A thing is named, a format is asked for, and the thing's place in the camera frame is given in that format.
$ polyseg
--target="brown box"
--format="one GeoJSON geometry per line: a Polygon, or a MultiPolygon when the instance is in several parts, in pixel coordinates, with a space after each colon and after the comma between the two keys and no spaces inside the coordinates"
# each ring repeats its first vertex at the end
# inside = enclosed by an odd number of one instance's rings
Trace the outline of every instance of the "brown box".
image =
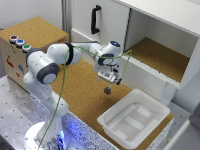
{"type": "Polygon", "coordinates": [[[17,35],[33,48],[41,48],[44,52],[54,43],[69,42],[69,35],[53,26],[40,17],[35,17],[25,22],[0,31],[0,50],[7,75],[20,86],[26,89],[23,83],[26,67],[26,54],[15,45],[10,44],[9,38],[17,35]]]}

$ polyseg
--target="robotic arm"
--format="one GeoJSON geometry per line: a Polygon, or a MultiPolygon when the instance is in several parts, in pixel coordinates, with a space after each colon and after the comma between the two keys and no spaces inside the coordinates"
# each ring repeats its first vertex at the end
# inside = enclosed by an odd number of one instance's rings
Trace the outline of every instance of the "robotic arm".
{"type": "MultiPolygon", "coordinates": [[[[29,72],[24,76],[24,83],[29,92],[48,109],[45,123],[38,131],[37,136],[34,137],[36,145],[39,145],[42,141],[43,135],[53,118],[59,95],[52,90],[49,84],[56,79],[59,65],[65,63],[65,54],[68,49],[66,65],[79,62],[82,52],[85,52],[96,62],[93,70],[98,73],[99,79],[104,79],[110,84],[120,84],[122,68],[118,64],[118,59],[115,58],[120,55],[120,45],[117,42],[110,41],[106,47],[102,47],[98,42],[53,44],[48,48],[46,54],[37,48],[29,50],[26,55],[29,72]]],[[[110,94],[110,88],[106,88],[104,92],[110,94]]],[[[43,149],[56,150],[55,141],[62,135],[61,117],[68,112],[69,106],[62,98],[60,102],[62,105],[59,105],[56,116],[48,130],[49,132],[43,139],[43,149]]],[[[65,143],[67,142],[65,138],[63,137],[60,140],[63,141],[63,144],[59,149],[66,149],[67,144],[65,143]]]]}

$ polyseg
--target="cable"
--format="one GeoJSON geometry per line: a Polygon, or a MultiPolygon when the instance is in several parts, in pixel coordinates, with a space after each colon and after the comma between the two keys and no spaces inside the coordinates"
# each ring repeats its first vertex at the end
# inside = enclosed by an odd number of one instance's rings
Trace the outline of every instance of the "cable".
{"type": "MultiPolygon", "coordinates": [[[[84,48],[82,48],[82,47],[79,47],[79,46],[74,46],[74,47],[83,49],[83,50],[89,52],[90,54],[93,54],[93,55],[95,55],[95,56],[97,56],[97,57],[100,57],[100,58],[106,58],[106,59],[120,58],[120,57],[122,57],[122,56],[124,56],[124,55],[130,53],[130,54],[129,54],[129,57],[128,57],[127,61],[126,61],[126,64],[125,64],[122,77],[123,77],[123,75],[124,75],[124,73],[125,73],[125,69],[126,69],[126,67],[127,67],[128,61],[129,61],[130,56],[131,56],[131,54],[132,54],[132,51],[129,50],[128,52],[122,54],[121,56],[117,56],[117,57],[102,57],[102,56],[98,56],[97,54],[94,54],[94,53],[90,52],[89,50],[84,49],[84,48]]],[[[62,92],[63,92],[63,88],[64,88],[64,83],[65,83],[65,70],[66,70],[66,62],[67,62],[68,53],[69,53],[69,48],[68,48],[68,50],[67,50],[67,52],[66,52],[66,54],[65,54],[64,76],[63,76],[63,83],[62,83],[62,88],[61,88],[61,91],[60,91],[58,103],[57,103],[57,105],[56,105],[56,109],[55,109],[55,111],[54,111],[53,118],[51,119],[51,121],[50,121],[50,123],[49,123],[49,125],[48,125],[48,127],[47,127],[47,129],[46,129],[46,131],[45,131],[45,133],[44,133],[44,135],[43,135],[43,137],[42,137],[42,140],[41,140],[41,142],[40,142],[40,145],[39,145],[39,147],[38,147],[38,150],[40,149],[40,146],[41,146],[41,144],[42,144],[42,142],[43,142],[43,140],[44,140],[44,138],[45,138],[45,136],[46,136],[46,134],[47,134],[47,132],[48,132],[48,130],[49,130],[49,127],[51,126],[51,124],[52,124],[52,122],[53,122],[53,120],[54,120],[54,118],[55,118],[55,115],[56,115],[56,113],[57,113],[57,110],[58,110],[58,105],[59,105],[59,103],[60,103],[60,98],[61,98],[61,96],[62,96],[62,92]]]]}

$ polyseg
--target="cork surface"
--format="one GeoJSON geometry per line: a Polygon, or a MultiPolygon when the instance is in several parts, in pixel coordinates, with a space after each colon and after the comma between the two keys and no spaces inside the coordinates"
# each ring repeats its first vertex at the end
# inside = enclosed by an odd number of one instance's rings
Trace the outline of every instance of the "cork surface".
{"type": "MultiPolygon", "coordinates": [[[[58,94],[62,86],[63,71],[64,67],[60,66],[58,77],[51,84],[53,90],[58,94]]],[[[97,80],[98,76],[93,71],[93,66],[84,60],[80,60],[75,65],[67,66],[62,97],[69,104],[69,110],[72,113],[121,150],[123,148],[105,134],[102,126],[97,122],[97,118],[131,92],[131,89],[122,84],[119,86],[114,84],[111,87],[112,94],[106,95],[104,88],[108,87],[109,83],[103,80],[98,83],[97,80]]],[[[146,149],[172,119],[173,115],[167,116],[137,150],[146,149]]]]}
{"type": "Polygon", "coordinates": [[[0,37],[9,42],[12,35],[24,39],[33,48],[41,48],[68,34],[40,17],[21,22],[0,31],[0,37]]]}
{"type": "Polygon", "coordinates": [[[178,82],[181,82],[190,60],[149,38],[144,38],[129,49],[134,58],[178,82]]]}

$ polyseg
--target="black handle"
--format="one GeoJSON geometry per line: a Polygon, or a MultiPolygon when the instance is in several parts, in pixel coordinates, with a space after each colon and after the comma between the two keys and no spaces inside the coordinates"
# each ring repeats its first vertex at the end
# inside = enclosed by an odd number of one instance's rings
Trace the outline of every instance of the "black handle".
{"type": "Polygon", "coordinates": [[[92,24],[91,24],[91,31],[92,34],[98,33],[100,30],[96,28],[96,12],[101,10],[101,7],[96,5],[96,8],[92,10],[92,24]]]}

